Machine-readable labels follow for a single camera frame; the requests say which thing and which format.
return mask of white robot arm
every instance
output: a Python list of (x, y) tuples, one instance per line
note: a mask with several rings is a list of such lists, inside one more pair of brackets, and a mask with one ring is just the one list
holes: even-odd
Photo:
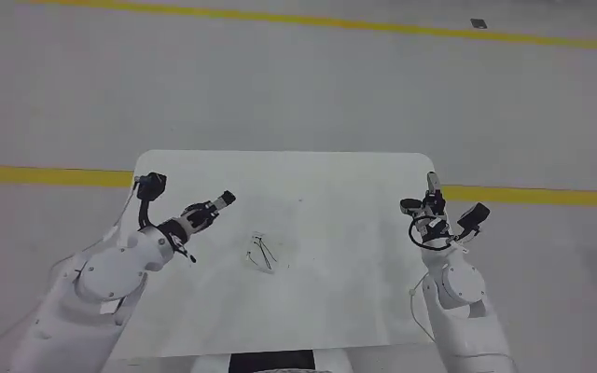
[(226, 191), (213, 202), (188, 206), (180, 217), (154, 226), (147, 208), (165, 182), (157, 173), (135, 182), (141, 199), (140, 229), (126, 246), (95, 255), (82, 252), (62, 269), (13, 356), (10, 372), (100, 372), (145, 290), (146, 272), (160, 270), (175, 252), (195, 261), (184, 243), (209, 227), (235, 197)]
[[(452, 235), (437, 175), (429, 173), (427, 182), (429, 188), (423, 200), (402, 200), (400, 208), (413, 218), (410, 239), (422, 248), (428, 268), (420, 284), (435, 335), (429, 337), (449, 373), (516, 372), (485, 281), (479, 270), (465, 261), (467, 250), (459, 243), (479, 233), (479, 224), (487, 218), (489, 209), (478, 203), (458, 220), (463, 232)], [(421, 234), (421, 242), (412, 237), (413, 228)]]

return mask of white table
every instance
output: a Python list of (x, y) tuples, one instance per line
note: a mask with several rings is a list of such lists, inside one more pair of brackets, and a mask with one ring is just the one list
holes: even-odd
[[(237, 200), (149, 284), (112, 358), (331, 349), (424, 342), (409, 289), (425, 273), (403, 198), (434, 167), (421, 154), (153, 150), (135, 175), (168, 176), (149, 208), (159, 223), (229, 189)], [(138, 229), (139, 202), (122, 220)], [(266, 233), (275, 274), (245, 263)], [(421, 295), (416, 314), (428, 325)]]

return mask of yellow stripe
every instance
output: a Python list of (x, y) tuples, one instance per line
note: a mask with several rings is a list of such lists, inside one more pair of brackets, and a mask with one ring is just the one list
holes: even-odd
[(32, 167), (0, 166), (0, 184), (129, 187), (131, 183), (131, 171), (37, 169)]
[[(68, 187), (129, 187), (131, 171), (38, 169), (0, 166), (0, 184), (41, 184)], [(489, 186), (444, 186), (447, 200), (501, 203), (597, 206), (597, 191), (524, 189)]]
[(534, 44), (544, 46), (565, 46), (573, 48), (591, 49), (597, 48), (596, 39), (574, 39), (538, 35), (491, 33), (483, 30), (451, 30), (440, 29), (435, 27), (421, 27), (409, 24), (350, 21), (325, 17), (272, 14), (265, 12), (210, 9), (202, 7), (179, 7), (172, 5), (141, 4), (127, 1), (112, 0), (25, 0), (25, 2), (37, 4), (59, 4), (64, 6), (77, 7), (98, 7), (104, 9), (128, 10), (134, 12), (169, 14), (177, 16), (192, 16), (243, 21), (267, 21), (274, 23), (300, 24), (306, 26), (381, 31), (386, 33), (459, 37), (467, 39), (492, 40), (508, 43)]
[(597, 206), (597, 191), (490, 186), (444, 186), (446, 200)]

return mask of gray floor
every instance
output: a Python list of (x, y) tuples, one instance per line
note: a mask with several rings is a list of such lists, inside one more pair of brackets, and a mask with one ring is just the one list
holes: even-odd
[[(50, 263), (101, 237), (127, 191), (62, 186), (0, 190), (0, 204), (9, 212), (0, 225), (6, 248), (0, 262), (0, 297), (10, 299), (0, 310), (4, 328), (43, 293)], [(449, 213), (457, 216), (467, 206), (450, 203)], [(472, 242), (469, 259), (483, 271), (521, 371), (592, 371), (597, 365), (592, 350), (597, 333), (595, 209), (490, 207), (492, 214)], [(0, 340), (0, 366), (6, 366), (22, 332), (23, 326)], [(355, 372), (442, 371), (433, 346), (351, 349), (350, 357)], [(189, 367), (185, 358), (141, 359), (113, 362), (106, 372), (187, 372)]]
[[(595, 38), (588, 0), (160, 0)], [(0, 163), (131, 169), (151, 148), (396, 151), (445, 183), (597, 189), (595, 49), (0, 4)], [(0, 330), (124, 189), (0, 186)], [(464, 203), (451, 203), (452, 217)], [(483, 270), (521, 372), (592, 372), (595, 208), (492, 205)], [(24, 325), (0, 340), (0, 367)], [(356, 373), (443, 371), (434, 346), (350, 350)], [(106, 372), (188, 372), (188, 358)]]

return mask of black square marker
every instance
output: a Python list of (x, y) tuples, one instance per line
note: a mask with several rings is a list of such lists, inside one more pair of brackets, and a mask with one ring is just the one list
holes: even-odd
[(477, 18), (471, 18), (470, 19), (470, 23), (473, 25), (473, 27), (475, 27), (476, 29), (486, 29), (487, 28), (487, 23), (485, 23), (485, 20), (482, 19), (477, 19)]

